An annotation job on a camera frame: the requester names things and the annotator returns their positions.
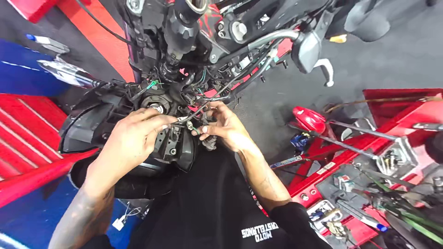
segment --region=metal rod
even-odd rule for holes
[[[374,176],[378,176],[378,177],[381,177],[381,178],[387,179],[387,180],[389,180],[389,181],[391,181],[391,182],[393,182],[393,183],[401,184],[401,185],[403,185],[403,186],[405,186],[405,187],[407,187],[407,188],[413,188],[413,187],[415,187],[415,184],[409,183],[409,182],[407,182],[407,181],[403,181],[403,180],[401,180],[401,179],[398,179],[398,178],[395,178],[395,177],[392,177],[392,176],[389,176],[389,175],[385,175],[385,174],[380,173],[380,172],[377,172],[377,171],[373,171],[373,170],[370,170],[370,169],[365,169],[365,168],[363,168],[363,167],[361,167],[360,169],[361,169],[362,171],[364,171],[364,172],[370,173],[371,175],[374,175]]]
[[[360,127],[356,127],[354,125],[345,124],[345,123],[338,122],[338,121],[329,121],[329,123],[330,124],[334,124],[334,125],[340,125],[340,126],[352,129],[352,130],[368,133],[368,134],[371,134],[371,135],[374,135],[374,136],[383,137],[383,138],[386,138],[386,139],[389,139],[389,140],[392,140],[392,141],[396,141],[397,139],[399,139],[399,137],[396,137],[396,136],[391,136],[391,135],[384,134],[384,133],[381,133],[381,132],[375,132],[375,131],[372,131],[372,130],[363,129],[363,128],[360,128]]]
[[[260,47],[261,45],[278,38],[290,38],[291,40],[296,40],[298,37],[299,33],[292,29],[278,30],[251,42],[250,44],[248,44],[248,50],[251,51],[256,47]]]
[[[366,152],[366,151],[361,150],[361,149],[357,149],[357,148],[352,147],[352,146],[350,146],[350,145],[347,145],[347,144],[345,144],[345,143],[342,143],[342,142],[339,142],[339,141],[337,141],[337,140],[331,139],[331,138],[329,138],[329,137],[327,137],[327,136],[317,135],[317,137],[319,137],[319,138],[321,138],[321,139],[323,139],[323,140],[326,140],[326,141],[328,141],[328,142],[331,142],[331,143],[333,143],[333,144],[340,145],[340,146],[342,146],[343,148],[346,148],[346,149],[351,150],[351,151],[353,151],[353,152],[356,152],[356,153],[358,153],[358,154],[362,154],[362,155],[367,156],[367,157],[369,157],[369,158],[371,158],[371,159],[374,159],[374,160],[377,160],[377,159],[378,159],[378,156],[376,156],[376,155],[374,155],[374,154],[372,154],[372,153]]]

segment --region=blue surface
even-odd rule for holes
[[[56,79],[37,64],[52,57],[0,39],[0,93],[56,96],[69,84]]]
[[[20,248],[5,241],[5,237],[8,236],[9,239],[18,241],[30,249],[47,249],[52,232],[77,191],[69,179],[64,177],[2,207],[0,248]],[[115,200],[111,223],[123,216],[125,211],[126,206]],[[140,222],[141,219],[136,216],[129,216],[121,231],[110,225],[107,235],[111,244],[116,249],[125,249],[132,230]]]

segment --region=screw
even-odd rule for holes
[[[281,61],[281,62],[277,62],[277,63],[276,63],[276,65],[280,65],[280,64],[283,64],[283,66],[284,66],[285,69],[287,69],[288,66],[289,66],[289,65],[288,65],[288,62],[287,62],[286,60],[283,60],[283,61]]]
[[[138,8],[139,7],[138,1],[133,1],[131,3],[131,5],[132,5],[133,8]]]
[[[300,195],[300,198],[301,198],[303,201],[307,201],[307,200],[309,200],[309,196],[308,196],[307,194],[301,194],[301,195]]]
[[[434,182],[434,186],[443,187],[443,178],[441,176],[434,176],[432,181]]]
[[[108,138],[109,138],[109,133],[103,133],[102,135],[101,135],[101,137],[104,139],[104,140],[108,140]]]

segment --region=motorcycle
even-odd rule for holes
[[[60,58],[39,61],[57,78],[90,89],[63,124],[59,151],[101,148],[119,120],[139,108],[155,108],[179,121],[159,133],[154,152],[129,174],[157,177],[170,166],[188,172],[200,143],[216,148],[216,137],[199,141],[191,135],[211,121],[208,102],[235,100],[278,60],[284,39],[292,41],[288,53],[298,69],[307,74],[320,67],[331,87],[333,67],[320,58],[322,40],[344,34],[366,42],[380,39],[390,28],[377,11],[380,2],[118,0],[125,38],[91,16],[128,44],[135,82],[103,82]]]

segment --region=brake lever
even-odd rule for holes
[[[314,67],[320,67],[320,69],[323,72],[323,75],[326,78],[326,83],[324,86],[331,87],[334,85],[334,69],[332,67],[331,62],[329,59],[319,59]]]

